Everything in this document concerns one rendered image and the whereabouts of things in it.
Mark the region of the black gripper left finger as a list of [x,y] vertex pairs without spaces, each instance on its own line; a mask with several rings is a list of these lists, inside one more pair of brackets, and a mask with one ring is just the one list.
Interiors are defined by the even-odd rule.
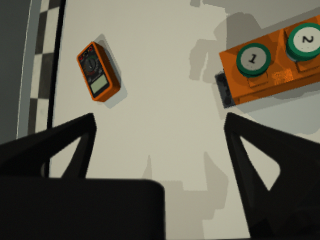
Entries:
[[86,178],[97,126],[93,113],[0,145],[0,175],[42,177],[42,165],[80,137],[61,178]]

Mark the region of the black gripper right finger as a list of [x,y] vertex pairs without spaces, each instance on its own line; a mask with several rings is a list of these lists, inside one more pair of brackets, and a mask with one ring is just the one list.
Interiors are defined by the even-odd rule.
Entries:
[[[295,211],[320,208],[320,143],[232,112],[224,132],[250,238],[272,237]],[[240,136],[278,163],[280,174],[270,190]]]

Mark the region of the orange digital multimeter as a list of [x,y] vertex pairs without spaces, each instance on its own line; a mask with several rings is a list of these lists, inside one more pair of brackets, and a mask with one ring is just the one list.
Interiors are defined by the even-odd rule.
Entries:
[[77,61],[93,101],[105,102],[120,90],[103,46],[91,42],[78,54]]

